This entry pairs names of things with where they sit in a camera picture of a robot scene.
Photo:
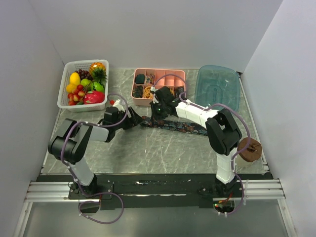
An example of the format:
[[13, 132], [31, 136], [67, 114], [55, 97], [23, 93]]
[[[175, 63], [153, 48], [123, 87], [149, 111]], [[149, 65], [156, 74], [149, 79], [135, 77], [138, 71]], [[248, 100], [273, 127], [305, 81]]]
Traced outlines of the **dark floral patterned necktie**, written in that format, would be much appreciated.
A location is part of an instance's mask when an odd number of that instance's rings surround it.
[[143, 122], [141, 126], [148, 128], [159, 128], [182, 133], [207, 136], [207, 131], [204, 127], [194, 122], [181, 122], [172, 120], [151, 120], [150, 117], [142, 116]]

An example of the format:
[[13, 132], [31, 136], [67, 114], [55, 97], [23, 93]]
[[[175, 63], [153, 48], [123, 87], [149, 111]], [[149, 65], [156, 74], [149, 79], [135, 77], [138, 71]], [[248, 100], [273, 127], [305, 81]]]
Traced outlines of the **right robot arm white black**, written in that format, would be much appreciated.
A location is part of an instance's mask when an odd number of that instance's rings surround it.
[[201, 107], [182, 95], [175, 97], [166, 86], [151, 87], [152, 118], [162, 120], [168, 116], [188, 119], [206, 129], [209, 143], [217, 156], [216, 191], [226, 197], [236, 183], [235, 156], [242, 138], [241, 131], [228, 109], [213, 110]]

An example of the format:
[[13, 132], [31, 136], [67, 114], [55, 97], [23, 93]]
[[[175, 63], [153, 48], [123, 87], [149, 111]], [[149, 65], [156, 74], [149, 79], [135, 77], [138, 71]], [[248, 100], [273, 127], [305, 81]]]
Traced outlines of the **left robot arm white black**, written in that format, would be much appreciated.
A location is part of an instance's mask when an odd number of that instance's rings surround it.
[[104, 117], [96, 125], [66, 118], [49, 141], [48, 152], [66, 165], [81, 194], [92, 198], [97, 195], [98, 184], [85, 160], [89, 141], [109, 143], [117, 130], [127, 130], [142, 122], [142, 117], [131, 107], [120, 111], [114, 106], [105, 110]]

